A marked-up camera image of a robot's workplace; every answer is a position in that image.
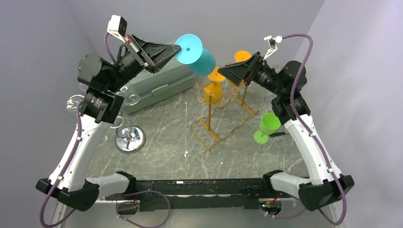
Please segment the orange wine glass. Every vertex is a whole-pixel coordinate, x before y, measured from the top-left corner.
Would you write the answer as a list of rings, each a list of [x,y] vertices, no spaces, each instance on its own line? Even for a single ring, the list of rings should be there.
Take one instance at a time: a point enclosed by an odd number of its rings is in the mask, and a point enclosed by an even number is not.
[[[242,61],[248,60],[250,57],[251,57],[251,54],[245,50],[239,50],[234,55],[235,62],[242,62]],[[231,81],[228,81],[228,83],[232,87],[239,87],[239,86],[243,85],[244,81],[241,81],[241,83],[239,85],[236,85],[235,83],[233,83]]]
[[[218,73],[218,69],[219,67],[215,67],[215,69],[208,75],[211,83],[206,86],[208,91],[204,92],[204,100],[207,103],[216,104],[223,96],[221,82],[225,80],[225,77]]]

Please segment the orange wine glass front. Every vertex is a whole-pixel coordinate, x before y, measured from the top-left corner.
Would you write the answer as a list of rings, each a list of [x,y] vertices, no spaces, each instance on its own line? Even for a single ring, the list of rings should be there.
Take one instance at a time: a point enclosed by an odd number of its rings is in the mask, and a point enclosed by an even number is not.
[[[207,103],[216,104],[223,96],[221,82],[225,80],[225,77],[218,73],[218,69],[219,67],[215,67],[215,69],[208,75],[211,83],[206,86],[208,91],[204,92],[204,100]]]

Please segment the blue wine glass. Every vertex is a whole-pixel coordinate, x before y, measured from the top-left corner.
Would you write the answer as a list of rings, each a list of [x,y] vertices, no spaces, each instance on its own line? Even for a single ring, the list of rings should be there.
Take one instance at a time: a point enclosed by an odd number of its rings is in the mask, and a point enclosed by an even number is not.
[[[216,60],[213,54],[204,48],[201,39],[195,34],[180,36],[175,45],[181,49],[175,54],[178,62],[185,64],[197,76],[207,76],[216,67]]]

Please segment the green wine glass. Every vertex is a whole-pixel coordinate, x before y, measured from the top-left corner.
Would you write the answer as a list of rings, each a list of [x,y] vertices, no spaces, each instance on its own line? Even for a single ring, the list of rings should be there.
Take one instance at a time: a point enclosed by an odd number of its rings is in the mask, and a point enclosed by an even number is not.
[[[280,126],[281,122],[274,113],[264,114],[259,123],[259,130],[253,135],[254,140],[259,144],[266,144],[269,141],[269,135],[274,133]]]

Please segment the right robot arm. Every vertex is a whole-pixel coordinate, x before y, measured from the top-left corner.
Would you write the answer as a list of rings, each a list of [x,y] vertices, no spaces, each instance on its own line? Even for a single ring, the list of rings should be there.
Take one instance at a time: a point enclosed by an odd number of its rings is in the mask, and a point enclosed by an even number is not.
[[[338,202],[354,186],[351,175],[343,175],[331,161],[316,132],[310,109],[300,90],[307,83],[306,69],[291,60],[276,72],[267,65],[259,52],[246,61],[229,64],[218,69],[233,84],[254,82],[275,94],[271,105],[296,143],[307,166],[308,178],[289,175],[281,170],[264,174],[262,192],[274,197],[283,192],[297,197],[309,211]]]

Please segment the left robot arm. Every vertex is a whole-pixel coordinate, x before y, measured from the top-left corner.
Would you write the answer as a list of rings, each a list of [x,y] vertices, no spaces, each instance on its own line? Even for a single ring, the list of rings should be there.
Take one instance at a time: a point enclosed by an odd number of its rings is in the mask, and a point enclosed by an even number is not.
[[[135,35],[126,35],[124,45],[127,51],[114,64],[96,54],[80,59],[77,79],[87,90],[77,107],[76,129],[59,165],[36,184],[48,198],[79,211],[90,209],[102,197],[119,194],[129,200],[136,195],[133,175],[118,171],[89,178],[88,167],[121,110],[124,98],[118,94],[120,89],[144,70],[159,72],[181,50],[179,45],[149,42]]]

